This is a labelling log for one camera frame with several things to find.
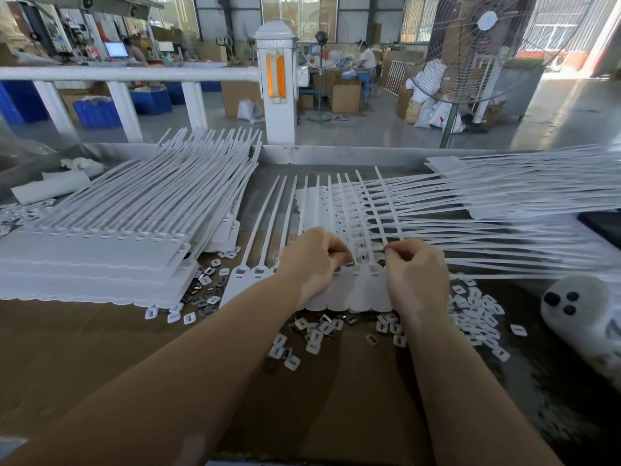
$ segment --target seated worker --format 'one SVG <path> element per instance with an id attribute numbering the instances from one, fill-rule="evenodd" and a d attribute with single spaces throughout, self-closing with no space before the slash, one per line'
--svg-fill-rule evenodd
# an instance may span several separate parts
<path id="1" fill-rule="evenodd" d="M 136 62 L 141 62 L 146 64 L 147 58 L 142 53 L 140 49 L 138 49 L 134 44 L 132 44 L 132 40 L 128 37 L 123 38 L 123 44 L 125 44 L 125 50 L 127 50 L 127 55 L 136 59 Z"/>
<path id="2" fill-rule="evenodd" d="M 375 72 L 377 61 L 375 60 L 375 54 L 369 49 L 366 41 L 360 41 L 358 44 L 358 52 L 360 52 L 360 59 L 358 60 L 358 66 Z"/>
<path id="3" fill-rule="evenodd" d="M 384 253 L 435 464 L 562 466 L 453 325 L 444 253 L 420 239 Z M 1 466 L 204 466 L 278 330 L 351 260 L 336 235 L 308 230 L 281 251 L 276 274 L 82 400 Z"/>

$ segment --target computer monitor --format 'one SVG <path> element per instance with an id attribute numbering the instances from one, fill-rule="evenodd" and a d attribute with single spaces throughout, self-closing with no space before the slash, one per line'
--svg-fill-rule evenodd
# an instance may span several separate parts
<path id="1" fill-rule="evenodd" d="M 129 57 L 127 49 L 122 42 L 104 42 L 105 48 L 108 49 L 108 54 L 112 58 Z"/>
<path id="2" fill-rule="evenodd" d="M 160 52 L 175 52 L 175 46 L 170 41 L 158 41 L 157 45 Z"/>

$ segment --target white railing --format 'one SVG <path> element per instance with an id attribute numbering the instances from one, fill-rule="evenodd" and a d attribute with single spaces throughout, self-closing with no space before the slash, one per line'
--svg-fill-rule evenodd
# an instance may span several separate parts
<path id="1" fill-rule="evenodd" d="M 80 142 L 78 132 L 54 81 L 105 81 L 119 113 L 127 141 L 144 142 L 142 129 L 126 81 L 181 82 L 192 129 L 207 128 L 201 81 L 253 81 L 261 85 L 258 67 L 221 68 L 102 68 L 102 67 L 0 67 L 0 80 L 32 80 L 50 118 L 66 145 Z"/>

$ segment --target forearm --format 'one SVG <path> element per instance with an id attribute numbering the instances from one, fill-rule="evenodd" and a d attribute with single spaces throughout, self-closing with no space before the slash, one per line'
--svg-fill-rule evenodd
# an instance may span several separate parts
<path id="1" fill-rule="evenodd" d="M 277 275 L 256 283 L 83 400 L 6 464 L 204 464 L 299 288 Z"/>
<path id="2" fill-rule="evenodd" d="M 437 464 L 561 465 L 443 309 L 411 314 L 402 324 Z"/>

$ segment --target blue plastic bin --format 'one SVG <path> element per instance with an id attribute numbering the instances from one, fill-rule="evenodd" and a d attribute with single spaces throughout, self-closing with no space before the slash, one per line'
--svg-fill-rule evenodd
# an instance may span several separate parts
<path id="1" fill-rule="evenodd" d="M 73 107 L 86 129 L 110 129 L 122 126 L 114 101 L 75 101 Z"/>
<path id="2" fill-rule="evenodd" d="M 222 85 L 219 81 L 202 81 L 201 90 L 203 91 L 222 91 Z"/>
<path id="3" fill-rule="evenodd" d="M 165 83 L 166 88 L 168 90 L 168 97 L 170 98 L 170 102 L 172 104 L 185 104 L 186 97 L 183 96 L 183 88 L 181 83 Z"/>
<path id="4" fill-rule="evenodd" d="M 8 124 L 28 124 L 50 118 L 35 85 L 26 80 L 0 82 L 0 112 Z"/>
<path id="5" fill-rule="evenodd" d="M 150 114 L 157 116 L 165 112 L 171 112 L 173 105 L 166 88 L 160 91 L 140 92 L 132 91 L 132 101 L 138 114 Z"/>

